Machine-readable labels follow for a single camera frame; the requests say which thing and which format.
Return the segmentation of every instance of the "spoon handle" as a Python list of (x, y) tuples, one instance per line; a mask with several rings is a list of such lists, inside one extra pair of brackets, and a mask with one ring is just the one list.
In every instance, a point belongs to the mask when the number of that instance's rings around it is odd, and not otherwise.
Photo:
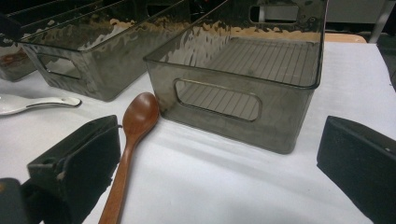
[(136, 137), (128, 139), (126, 143), (99, 224), (120, 223), (120, 214), (122, 213), (124, 204), (124, 195), (126, 195), (131, 159), (138, 140)]
[(32, 99), (27, 107), (33, 107), (37, 105), (69, 105), (78, 106), (81, 104), (81, 100), (74, 97), (46, 97)]

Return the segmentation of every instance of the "white table surface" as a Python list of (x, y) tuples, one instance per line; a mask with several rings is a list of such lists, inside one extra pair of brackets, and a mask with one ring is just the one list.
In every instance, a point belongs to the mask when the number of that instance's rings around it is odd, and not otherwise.
[[(110, 103), (49, 87), (38, 72), (0, 80), (0, 93), (83, 101), (0, 117), (0, 177), (23, 183), (28, 162), (93, 119), (114, 114), (121, 123), (143, 91), (152, 92), (148, 74)], [(122, 223), (371, 223), (317, 167), (330, 115), (396, 139), (396, 93), (376, 45), (326, 42), (321, 83), (289, 155), (160, 118), (134, 154)], [(123, 150), (122, 129), (120, 144)], [(109, 189), (84, 223), (98, 222)]]

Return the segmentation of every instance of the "white ceramic spoon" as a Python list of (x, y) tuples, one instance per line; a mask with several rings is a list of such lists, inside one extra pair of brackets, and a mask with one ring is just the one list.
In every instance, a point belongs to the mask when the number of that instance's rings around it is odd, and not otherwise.
[(81, 100), (73, 97), (47, 97), (28, 99), (16, 95), (0, 94), (0, 115), (16, 114), (41, 105), (66, 105), (79, 107)]

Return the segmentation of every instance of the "smoky gray plastic bin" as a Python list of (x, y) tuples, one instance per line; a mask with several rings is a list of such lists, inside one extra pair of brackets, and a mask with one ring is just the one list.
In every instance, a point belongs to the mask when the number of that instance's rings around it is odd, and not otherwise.
[(326, 8), (225, 1), (145, 57), (162, 116), (292, 152), (320, 82)]
[[(149, 15), (149, 4), (167, 8)], [(123, 0), (19, 42), (51, 87), (111, 101), (147, 71), (146, 54), (190, 24), (188, 0)]]
[(58, 0), (0, 17), (0, 78), (15, 82), (35, 71), (17, 40), (103, 6), (103, 1)]

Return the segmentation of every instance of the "wooden spoon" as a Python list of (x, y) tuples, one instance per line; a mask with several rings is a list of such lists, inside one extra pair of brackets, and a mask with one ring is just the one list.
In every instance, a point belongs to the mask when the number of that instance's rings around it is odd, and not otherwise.
[(157, 123), (159, 109), (155, 96), (144, 92), (136, 96), (125, 111), (122, 126), (126, 135), (126, 145), (122, 153), (119, 168), (108, 195), (100, 224), (119, 223), (124, 204), (124, 192), (128, 185), (128, 173), (134, 148), (137, 143)]

